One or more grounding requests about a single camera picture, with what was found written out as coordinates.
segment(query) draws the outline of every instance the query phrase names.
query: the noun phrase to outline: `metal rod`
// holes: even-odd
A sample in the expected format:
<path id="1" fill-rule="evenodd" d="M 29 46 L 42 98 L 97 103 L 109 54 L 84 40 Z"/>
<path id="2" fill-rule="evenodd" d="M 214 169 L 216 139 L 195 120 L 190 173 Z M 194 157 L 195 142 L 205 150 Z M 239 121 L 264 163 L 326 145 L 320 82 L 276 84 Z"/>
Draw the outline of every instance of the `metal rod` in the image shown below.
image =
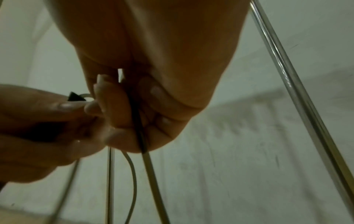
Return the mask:
<path id="1" fill-rule="evenodd" d="M 252 15 L 275 66 L 354 221 L 354 178 L 307 94 L 258 0 L 251 1 Z"/>
<path id="2" fill-rule="evenodd" d="M 107 167 L 107 198 L 106 198 L 106 221 L 105 224 L 113 224 L 114 204 L 114 149 L 108 148 Z"/>

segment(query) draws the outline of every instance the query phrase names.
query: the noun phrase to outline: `chrome rod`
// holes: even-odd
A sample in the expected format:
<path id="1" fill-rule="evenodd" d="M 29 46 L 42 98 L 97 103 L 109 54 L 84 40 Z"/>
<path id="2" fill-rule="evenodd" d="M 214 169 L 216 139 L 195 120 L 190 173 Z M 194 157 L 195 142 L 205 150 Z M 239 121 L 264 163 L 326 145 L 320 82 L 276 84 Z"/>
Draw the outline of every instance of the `chrome rod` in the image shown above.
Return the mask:
<path id="1" fill-rule="evenodd" d="M 105 224 L 113 224 L 114 205 L 114 149 L 108 148 L 107 166 L 107 198 L 106 198 L 106 221 Z"/>
<path id="2" fill-rule="evenodd" d="M 255 24 L 288 93 L 354 220 L 354 178 L 307 94 L 258 0 L 251 1 L 251 9 Z"/>

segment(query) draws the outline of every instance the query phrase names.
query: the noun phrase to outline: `skin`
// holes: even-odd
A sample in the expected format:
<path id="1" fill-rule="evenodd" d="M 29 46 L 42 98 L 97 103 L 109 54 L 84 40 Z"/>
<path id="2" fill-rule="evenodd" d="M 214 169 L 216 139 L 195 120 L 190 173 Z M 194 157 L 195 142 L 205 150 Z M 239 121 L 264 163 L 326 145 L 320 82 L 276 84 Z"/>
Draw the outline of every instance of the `skin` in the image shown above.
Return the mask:
<path id="1" fill-rule="evenodd" d="M 67 102 L 67 96 L 26 87 L 0 85 L 0 182 L 28 183 L 43 179 L 58 166 L 92 155 L 104 148 L 107 125 L 84 112 L 87 102 Z M 50 129 L 40 123 L 61 122 L 54 140 L 33 141 Z"/>
<path id="2" fill-rule="evenodd" d="M 139 105 L 149 150 L 175 139 L 208 105 L 249 8 L 249 0 L 46 3 L 76 48 L 96 98 L 86 112 L 106 118 L 113 127 L 105 144 L 128 152 L 140 149 L 127 96 Z"/>

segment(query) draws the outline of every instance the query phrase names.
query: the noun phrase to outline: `hand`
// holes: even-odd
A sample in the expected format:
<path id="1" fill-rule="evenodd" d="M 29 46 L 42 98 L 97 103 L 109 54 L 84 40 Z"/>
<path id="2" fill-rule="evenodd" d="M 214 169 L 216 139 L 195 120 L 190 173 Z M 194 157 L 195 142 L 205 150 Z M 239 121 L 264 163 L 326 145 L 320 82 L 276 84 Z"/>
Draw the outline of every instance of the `hand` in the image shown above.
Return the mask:
<path id="1" fill-rule="evenodd" d="M 0 182 L 43 179 L 57 166 L 92 155 L 104 148 L 101 118 L 84 113 L 87 102 L 26 87 L 0 85 Z M 43 132 L 38 124 L 62 124 L 55 140 L 32 141 Z"/>
<path id="2" fill-rule="evenodd" d="M 103 114 L 115 128 L 105 143 L 139 152 L 127 94 L 140 107 L 149 150 L 176 138 L 209 103 L 235 52 L 249 0 L 47 0 L 47 5 L 75 46 L 96 97 L 87 113 Z M 96 84 L 98 74 L 105 75 Z"/>

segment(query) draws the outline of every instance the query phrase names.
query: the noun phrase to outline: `metal pole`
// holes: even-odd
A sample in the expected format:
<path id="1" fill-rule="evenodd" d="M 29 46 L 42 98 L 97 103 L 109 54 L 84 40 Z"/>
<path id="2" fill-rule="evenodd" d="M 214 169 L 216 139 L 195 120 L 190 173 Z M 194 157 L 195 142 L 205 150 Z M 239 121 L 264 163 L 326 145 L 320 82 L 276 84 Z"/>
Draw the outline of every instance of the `metal pole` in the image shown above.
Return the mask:
<path id="1" fill-rule="evenodd" d="M 113 224 L 114 204 L 114 149 L 108 148 L 107 167 L 107 198 L 106 198 L 106 221 L 105 224 Z"/>
<path id="2" fill-rule="evenodd" d="M 354 178 L 307 94 L 258 0 L 251 1 L 251 9 L 256 26 L 288 93 L 354 220 Z"/>

